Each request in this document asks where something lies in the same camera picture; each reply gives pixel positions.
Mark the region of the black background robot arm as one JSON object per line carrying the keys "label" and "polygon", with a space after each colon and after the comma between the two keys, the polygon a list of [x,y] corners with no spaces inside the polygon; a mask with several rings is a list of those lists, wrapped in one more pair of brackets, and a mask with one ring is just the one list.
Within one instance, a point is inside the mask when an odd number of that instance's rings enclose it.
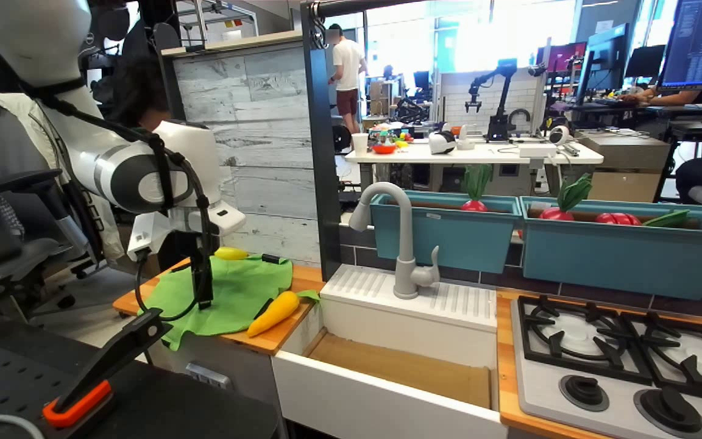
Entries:
{"label": "black background robot arm", "polygon": [[479,100],[480,89],[495,75],[502,78],[497,108],[488,119],[488,131],[484,134],[488,145],[509,141],[514,134],[519,134],[519,127],[514,125],[516,117],[521,117],[525,123],[532,123],[532,112],[526,108],[507,111],[507,97],[509,97],[509,85],[512,85],[514,74],[516,74],[516,62],[499,58],[493,70],[476,75],[468,85],[466,111],[480,111],[484,108],[484,102]]}

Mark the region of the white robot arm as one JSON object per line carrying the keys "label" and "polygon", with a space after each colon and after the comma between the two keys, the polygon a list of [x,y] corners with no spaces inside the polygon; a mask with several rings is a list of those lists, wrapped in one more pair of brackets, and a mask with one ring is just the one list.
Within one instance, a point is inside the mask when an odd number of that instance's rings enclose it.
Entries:
{"label": "white robot arm", "polygon": [[214,136],[175,123],[162,136],[106,119],[78,66],[87,31],[86,0],[0,0],[0,58],[57,129],[74,180],[134,213],[130,259],[156,255],[170,235],[192,235],[192,300],[208,311],[211,257],[245,222],[223,201]]}

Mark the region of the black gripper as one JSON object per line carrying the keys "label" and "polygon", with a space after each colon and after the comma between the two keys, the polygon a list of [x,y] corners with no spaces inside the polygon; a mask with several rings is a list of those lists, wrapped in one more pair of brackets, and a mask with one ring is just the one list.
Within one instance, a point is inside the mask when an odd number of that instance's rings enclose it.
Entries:
{"label": "black gripper", "polygon": [[192,295],[200,308],[213,306],[213,264],[219,240],[214,235],[170,233],[158,252],[158,267],[170,269],[179,261],[190,261]]}

